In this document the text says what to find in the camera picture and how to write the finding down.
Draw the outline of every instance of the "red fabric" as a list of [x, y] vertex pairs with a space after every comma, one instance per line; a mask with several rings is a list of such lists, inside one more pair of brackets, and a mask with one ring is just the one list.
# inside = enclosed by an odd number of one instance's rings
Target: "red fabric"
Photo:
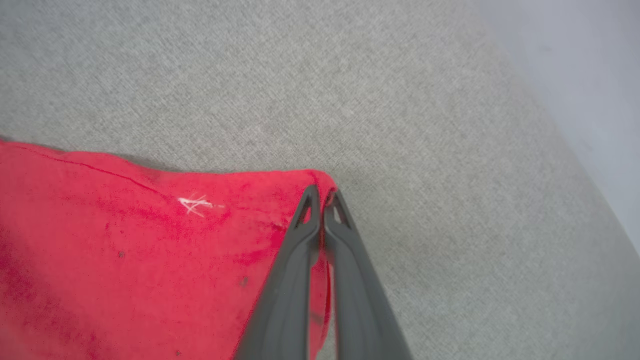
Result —
[[[315, 170], [163, 172], [0, 141], [0, 358], [232, 358], [310, 184], [321, 199], [335, 186]], [[321, 254], [313, 357], [328, 276]]]

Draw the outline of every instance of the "gray upholstery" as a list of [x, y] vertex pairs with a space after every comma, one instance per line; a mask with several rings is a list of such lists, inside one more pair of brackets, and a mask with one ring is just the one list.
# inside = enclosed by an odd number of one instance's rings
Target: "gray upholstery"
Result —
[[4, 0], [0, 110], [151, 167], [326, 171], [416, 359], [640, 356], [638, 255], [464, 0]]

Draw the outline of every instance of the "white scratch mark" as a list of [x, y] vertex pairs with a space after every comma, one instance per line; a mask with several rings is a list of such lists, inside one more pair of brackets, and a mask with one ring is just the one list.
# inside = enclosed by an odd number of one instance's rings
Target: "white scratch mark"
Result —
[[194, 214], [196, 214], [196, 215], [198, 215], [198, 216], [200, 216], [200, 217], [204, 217], [204, 215], [203, 215], [203, 214], [199, 213], [199, 212], [196, 210], [196, 207], [197, 207], [198, 205], [202, 205], [202, 206], [204, 206], [204, 207], [206, 207], [206, 208], [213, 208], [213, 205], [212, 205], [210, 202], [208, 202], [208, 201], [206, 201], [206, 200], [204, 199], [205, 197], [206, 197], [206, 195], [202, 195], [201, 197], [199, 197], [199, 198], [197, 198], [197, 199], [195, 199], [195, 200], [190, 200], [190, 199], [186, 199], [186, 198], [183, 198], [183, 197], [179, 197], [179, 198], [178, 198], [178, 201], [179, 201], [179, 202], [180, 202], [180, 203], [181, 203], [185, 208], [187, 208], [187, 215], [189, 215], [189, 213], [194, 213]]

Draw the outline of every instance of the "white wall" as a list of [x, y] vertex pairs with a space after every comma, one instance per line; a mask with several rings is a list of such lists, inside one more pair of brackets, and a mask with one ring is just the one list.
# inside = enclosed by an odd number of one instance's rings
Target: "white wall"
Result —
[[473, 2], [640, 252], [640, 1]]

